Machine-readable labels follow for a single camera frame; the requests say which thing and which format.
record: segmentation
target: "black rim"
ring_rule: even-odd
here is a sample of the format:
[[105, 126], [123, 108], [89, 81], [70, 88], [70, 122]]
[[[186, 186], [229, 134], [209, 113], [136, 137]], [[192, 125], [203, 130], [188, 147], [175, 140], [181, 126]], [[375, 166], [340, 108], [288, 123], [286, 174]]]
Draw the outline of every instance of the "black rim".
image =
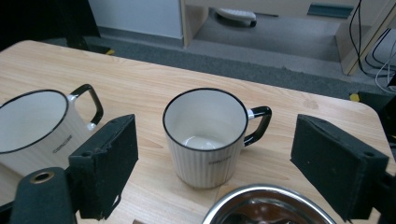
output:
[[66, 110], [64, 111], [64, 114], [62, 115], [62, 118], [59, 120], [59, 122], [58, 122], [51, 130], [49, 130], [48, 133], [46, 133], [46, 134], [43, 135], [42, 137], [38, 138], [38, 139], [35, 140], [34, 142], [32, 142], [32, 143], [30, 143], [30, 144], [28, 144], [28, 145], [26, 145], [26, 146], [24, 146], [24, 147], [15, 148], [15, 149], [12, 149], [12, 150], [9, 150], [9, 151], [5, 151], [5, 152], [0, 151], [0, 154], [8, 154], [8, 153], [12, 153], [12, 152], [15, 152], [15, 151], [23, 150], [23, 149], [25, 149], [25, 148], [27, 148], [27, 147], [30, 147], [30, 146], [32, 146], [32, 145], [34, 145], [34, 144], [40, 142], [41, 140], [43, 140], [44, 138], [46, 138], [48, 135], [50, 135], [51, 133], [53, 133], [53, 131], [54, 131], [55, 129], [57, 129], [57, 128], [59, 127], [59, 125], [64, 121], [64, 117], [66, 116], [67, 111], [69, 110], [69, 103], [68, 103], [68, 101], [67, 101], [67, 98], [64, 96], [64, 94], [61, 93], [60, 91], [56, 91], [56, 90], [39, 90], [39, 91], [29, 91], [29, 92], [26, 92], [26, 93], [24, 93], [24, 94], [22, 94], [22, 95], [19, 95], [19, 96], [15, 97], [15, 98], [12, 98], [11, 100], [5, 102], [3, 105], [0, 106], [0, 110], [1, 110], [2, 108], [4, 108], [6, 105], [9, 105], [10, 103], [12, 103], [12, 102], [14, 102], [14, 101], [16, 101], [16, 100], [18, 100], [18, 99], [21, 99], [22, 97], [25, 97], [25, 96], [28, 96], [28, 95], [32, 95], [32, 94], [36, 94], [36, 93], [40, 93], [40, 92], [47, 92], [47, 91], [58, 93], [58, 94], [62, 95], [62, 97], [64, 98], [64, 102], [65, 102], [65, 104], [66, 104]]
[[[227, 145], [224, 146], [224, 147], [219, 147], [219, 148], [215, 148], [215, 149], [201, 150], [201, 149], [197, 149], [197, 148], [193, 148], [193, 147], [188, 147], [188, 146], [185, 146], [185, 145], [179, 143], [179, 142], [168, 132], [168, 130], [167, 130], [167, 128], [166, 128], [166, 125], [165, 125], [165, 116], [166, 116], [166, 112], [168, 111], [169, 106], [170, 106], [175, 100], [177, 100], [179, 97], [181, 97], [181, 96], [183, 96], [183, 95], [185, 95], [185, 94], [187, 94], [187, 93], [193, 92], [193, 91], [219, 91], [219, 92], [228, 94], [229, 96], [233, 97], [233, 98], [238, 102], [238, 104], [241, 105], [241, 107], [243, 108], [244, 113], [245, 113], [245, 127], [244, 127], [243, 131], [239, 134], [239, 136], [238, 136], [235, 140], [233, 140], [230, 144], [227, 144]], [[179, 95], [177, 95], [176, 97], [174, 97], [174, 98], [169, 102], [169, 104], [166, 106], [165, 110], [163, 111], [163, 128], [165, 129], [166, 134], [167, 134], [174, 142], [176, 142], [178, 145], [180, 145], [180, 146], [182, 146], [182, 147], [184, 147], [184, 148], [190, 149], [190, 150], [194, 150], [194, 151], [202, 151], [202, 152], [205, 152], [205, 151], [206, 151], [206, 152], [209, 152], [209, 151], [222, 150], [222, 149], [224, 149], [224, 148], [226, 148], [226, 147], [229, 147], [230, 145], [234, 144], [234, 143], [237, 142], [239, 139], [241, 139], [241, 137], [244, 135], [244, 133], [245, 133], [247, 127], [248, 127], [248, 112], [247, 112], [247, 109], [245, 108], [244, 104], [242, 104], [242, 102], [241, 102], [236, 96], [234, 96], [233, 94], [231, 94], [231, 93], [229, 93], [229, 92], [227, 92], [227, 91], [224, 91], [224, 90], [216, 89], [216, 88], [197, 88], [197, 89], [192, 89], [192, 90], [189, 90], [189, 91], [184, 91], [184, 92], [182, 92], [181, 94], [179, 94]]]

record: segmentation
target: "white object on floor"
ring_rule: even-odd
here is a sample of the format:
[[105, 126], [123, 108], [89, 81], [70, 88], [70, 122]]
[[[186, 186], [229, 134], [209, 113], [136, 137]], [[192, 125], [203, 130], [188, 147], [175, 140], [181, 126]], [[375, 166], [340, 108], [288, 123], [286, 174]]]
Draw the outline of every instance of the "white object on floor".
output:
[[216, 8], [216, 12], [227, 19], [234, 21], [250, 21], [250, 26], [256, 26], [256, 14], [251, 11], [242, 11], [228, 8]]

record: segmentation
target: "white mug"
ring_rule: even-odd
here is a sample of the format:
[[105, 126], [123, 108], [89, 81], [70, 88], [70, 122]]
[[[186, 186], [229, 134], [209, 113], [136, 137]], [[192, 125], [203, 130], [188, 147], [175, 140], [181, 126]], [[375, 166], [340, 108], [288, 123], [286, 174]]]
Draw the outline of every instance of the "white mug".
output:
[[[75, 108], [85, 91], [96, 106], [88, 124]], [[102, 116], [102, 105], [89, 84], [67, 97], [55, 90], [17, 96], [0, 106], [0, 163], [21, 176], [47, 167], [67, 168], [68, 156], [91, 137]]]
[[[201, 88], [175, 97], [163, 112], [163, 127], [177, 175], [198, 189], [217, 187], [231, 178], [240, 151], [265, 133], [271, 120], [268, 106], [246, 110], [227, 91]], [[245, 136], [248, 120], [261, 117], [254, 133]]]

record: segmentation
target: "mug rim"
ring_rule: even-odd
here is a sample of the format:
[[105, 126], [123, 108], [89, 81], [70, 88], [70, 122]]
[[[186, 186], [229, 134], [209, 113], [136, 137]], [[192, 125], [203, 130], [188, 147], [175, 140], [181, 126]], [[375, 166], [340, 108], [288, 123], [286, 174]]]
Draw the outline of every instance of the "mug rim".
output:
[[68, 101], [67, 101], [66, 96], [65, 96], [62, 92], [56, 91], [56, 90], [45, 89], [45, 90], [37, 90], [37, 91], [28, 91], [28, 92], [26, 92], [26, 93], [23, 93], [23, 94], [21, 94], [21, 95], [18, 95], [18, 96], [16, 96], [16, 97], [14, 97], [14, 98], [8, 100], [8, 101], [6, 101], [5, 103], [3, 103], [2, 105], [0, 105], [0, 110], [1, 110], [2, 108], [4, 108], [5, 105], [9, 105], [9, 104], [11, 104], [12, 102], [17, 101], [18, 99], [20, 99], [20, 98], [22, 98], [22, 97], [26, 97], [26, 96], [28, 96], [28, 95], [37, 94], [37, 93], [46, 92], [46, 91], [54, 92], [54, 93], [60, 94], [60, 95], [64, 98], [64, 101], [65, 101], [65, 103], [66, 103], [66, 109], [64, 110], [64, 114], [63, 114], [62, 117], [59, 119], [58, 123], [57, 123], [55, 126], [53, 126], [53, 128], [52, 128], [51, 130], [49, 130], [48, 133], [46, 133], [46, 134], [44, 134], [42, 137], [36, 139], [34, 142], [32, 142], [32, 143], [30, 143], [30, 144], [27, 144], [26, 146], [18, 147], [18, 148], [12, 149], [12, 150], [0, 151], [0, 155], [1, 155], [1, 154], [8, 154], [8, 153], [13, 153], [13, 152], [16, 152], [16, 151], [20, 151], [20, 150], [23, 150], [23, 149], [25, 149], [25, 148], [28, 148], [28, 147], [30, 147], [30, 146], [32, 146], [32, 145], [34, 145], [34, 144], [40, 142], [41, 140], [43, 140], [44, 138], [46, 138], [47, 136], [49, 136], [51, 133], [53, 133], [53, 131], [55, 131], [55, 129], [57, 129], [57, 128], [59, 127], [59, 125], [61, 125], [61, 123], [64, 121], [64, 118], [66, 117], [67, 111], [69, 110], [69, 103], [68, 103]]
[[[229, 144], [227, 144], [227, 145], [225, 145], [225, 146], [223, 146], [223, 147], [201, 150], [201, 149], [194, 148], [194, 147], [188, 147], [188, 146], [185, 146], [185, 145], [179, 143], [179, 142], [172, 136], [172, 134], [169, 133], [169, 131], [168, 131], [168, 129], [166, 128], [166, 125], [165, 125], [165, 115], [166, 115], [166, 112], [168, 111], [168, 108], [170, 107], [170, 105], [171, 105], [176, 99], [178, 99], [179, 97], [181, 97], [181, 96], [183, 96], [183, 95], [185, 95], [185, 94], [187, 94], [187, 93], [193, 92], [193, 91], [219, 91], [219, 92], [228, 94], [229, 96], [233, 97], [233, 98], [235, 99], [235, 101], [236, 101], [238, 104], [240, 104], [240, 105], [242, 106], [242, 108], [243, 108], [243, 110], [244, 110], [244, 113], [245, 113], [245, 127], [244, 127], [243, 131], [238, 135], [238, 137], [235, 138], [231, 143], [229, 143]], [[175, 97], [168, 103], [168, 105], [166, 106], [165, 110], [163, 111], [163, 128], [165, 129], [166, 134], [172, 139], [172, 141], [174, 141], [175, 143], [177, 143], [179, 146], [184, 147], [184, 148], [189, 149], [189, 150], [193, 150], [193, 151], [211, 152], [211, 151], [217, 151], [217, 150], [222, 150], [222, 149], [224, 149], [224, 148], [227, 148], [227, 147], [233, 145], [234, 143], [236, 143], [241, 137], [243, 137], [244, 133], [245, 133], [246, 130], [247, 130], [247, 127], [248, 127], [248, 112], [247, 112], [246, 107], [245, 107], [244, 104], [242, 103], [242, 101], [239, 100], [239, 99], [238, 99], [235, 95], [233, 95], [232, 93], [230, 93], [230, 92], [228, 92], [228, 91], [224, 91], [224, 90], [218, 89], [218, 88], [202, 87], [202, 88], [191, 89], [191, 90], [188, 90], [188, 91], [183, 91], [182, 93], [180, 93], [180, 94], [178, 94], [177, 96], [175, 96]]]

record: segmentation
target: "metal bowl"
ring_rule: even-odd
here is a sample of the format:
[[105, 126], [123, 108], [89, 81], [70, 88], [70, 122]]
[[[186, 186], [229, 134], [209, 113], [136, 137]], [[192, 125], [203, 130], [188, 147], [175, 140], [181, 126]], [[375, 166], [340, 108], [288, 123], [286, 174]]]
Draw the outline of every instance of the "metal bowl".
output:
[[335, 223], [321, 208], [290, 189], [255, 184], [235, 189], [216, 202], [203, 224]]

